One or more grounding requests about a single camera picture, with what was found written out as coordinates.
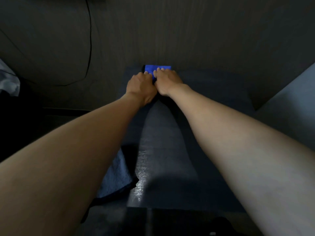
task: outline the forearm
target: forearm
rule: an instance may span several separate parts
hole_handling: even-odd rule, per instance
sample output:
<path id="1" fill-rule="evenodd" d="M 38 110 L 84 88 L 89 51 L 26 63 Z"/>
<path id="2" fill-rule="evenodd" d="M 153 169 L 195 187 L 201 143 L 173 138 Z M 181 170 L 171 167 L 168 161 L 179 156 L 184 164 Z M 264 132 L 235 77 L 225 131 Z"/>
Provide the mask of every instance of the forearm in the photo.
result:
<path id="1" fill-rule="evenodd" d="M 0 231 L 4 235 L 69 234 L 95 197 L 139 107 L 138 98 L 125 95 L 2 162 Z M 16 233 L 12 222 L 17 224 Z"/>
<path id="2" fill-rule="evenodd" d="M 185 85 L 172 89 L 170 97 L 265 235 L 314 233 L 315 155 L 311 150 Z"/>

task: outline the cable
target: cable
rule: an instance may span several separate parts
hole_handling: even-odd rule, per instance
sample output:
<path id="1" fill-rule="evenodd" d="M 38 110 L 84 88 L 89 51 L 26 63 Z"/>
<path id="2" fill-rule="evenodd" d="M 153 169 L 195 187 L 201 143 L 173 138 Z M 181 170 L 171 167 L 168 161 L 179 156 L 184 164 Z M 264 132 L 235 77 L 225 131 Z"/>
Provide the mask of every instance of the cable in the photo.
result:
<path id="1" fill-rule="evenodd" d="M 71 84 L 75 84 L 75 83 L 78 83 L 79 81 L 82 81 L 83 79 L 86 78 L 86 76 L 88 75 L 88 71 L 89 71 L 89 68 L 90 68 L 90 63 L 91 63 L 91 55 L 92 55 L 92 21 L 91 21 L 91 12 L 90 12 L 90 7 L 89 7 L 89 3 L 88 3 L 88 0 L 85 0 L 85 3 L 86 3 L 86 7 L 88 9 L 88 12 L 89 12 L 89 21 L 90 21 L 90 53 L 89 53 L 89 61 L 88 61 L 88 67 L 86 68 L 86 72 L 85 72 L 85 76 L 82 78 L 82 79 L 78 79 L 76 81 L 73 81 L 71 83 L 68 83 L 68 84 L 55 84 L 55 85 L 45 85 L 45 86 L 52 86 L 52 87 L 66 87 L 66 86 L 69 86 Z M 33 61 L 31 59 L 29 59 L 18 47 L 17 45 L 0 29 L 0 31 L 7 37 L 7 39 L 14 45 L 15 48 L 17 48 L 17 50 L 25 57 L 27 58 L 31 63 L 33 63 Z M 7 74 L 11 74 L 11 75 L 14 75 L 12 73 L 9 73 L 7 71 L 4 71 L 2 69 L 0 69 L 0 71 L 3 71 L 3 72 L 6 72 Z M 35 83 L 34 81 L 32 80 L 29 80 L 29 79 L 25 79 L 23 78 L 24 80 L 30 82 L 30 83 L 33 83 L 33 84 L 38 84 L 38 83 Z"/>

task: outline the person's left hand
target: person's left hand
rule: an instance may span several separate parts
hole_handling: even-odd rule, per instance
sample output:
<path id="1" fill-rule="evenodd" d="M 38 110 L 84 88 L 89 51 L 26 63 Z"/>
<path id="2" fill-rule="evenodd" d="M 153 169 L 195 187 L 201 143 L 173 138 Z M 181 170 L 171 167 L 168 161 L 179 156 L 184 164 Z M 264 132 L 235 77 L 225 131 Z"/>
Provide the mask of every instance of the person's left hand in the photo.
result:
<path id="1" fill-rule="evenodd" d="M 157 89 L 152 84 L 152 74 L 145 71 L 132 76 L 127 84 L 126 94 L 133 94 L 138 97 L 141 107 L 150 103 L 157 94 Z"/>

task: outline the hand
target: hand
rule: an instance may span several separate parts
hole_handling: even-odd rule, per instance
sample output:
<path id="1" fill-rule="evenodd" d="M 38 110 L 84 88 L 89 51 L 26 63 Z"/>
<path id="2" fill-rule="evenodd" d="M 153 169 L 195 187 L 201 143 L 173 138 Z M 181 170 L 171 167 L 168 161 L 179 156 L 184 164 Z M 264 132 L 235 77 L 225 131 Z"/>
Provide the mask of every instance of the hand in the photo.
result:
<path id="1" fill-rule="evenodd" d="M 152 84 L 152 74 L 147 71 L 139 72 L 132 76 L 127 84 L 126 95 L 131 94 L 140 100 L 140 106 L 143 107 L 150 103 L 157 94 L 156 87 Z"/>
<path id="2" fill-rule="evenodd" d="M 173 87 L 183 83 L 177 73 L 170 69 L 158 68 L 153 72 L 153 75 L 157 79 L 155 86 L 160 95 L 163 96 L 169 96 L 169 92 Z"/>

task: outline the wood grain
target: wood grain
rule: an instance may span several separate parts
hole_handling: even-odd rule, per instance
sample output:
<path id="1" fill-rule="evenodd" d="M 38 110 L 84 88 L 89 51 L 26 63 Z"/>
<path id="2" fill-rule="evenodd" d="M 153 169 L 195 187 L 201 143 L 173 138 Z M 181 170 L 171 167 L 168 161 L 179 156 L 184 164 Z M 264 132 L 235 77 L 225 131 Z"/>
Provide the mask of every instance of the wood grain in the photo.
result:
<path id="1" fill-rule="evenodd" d="M 242 74 L 258 108 L 315 62 L 314 0 L 0 0 L 0 58 L 45 107 L 115 99 L 126 66 Z"/>

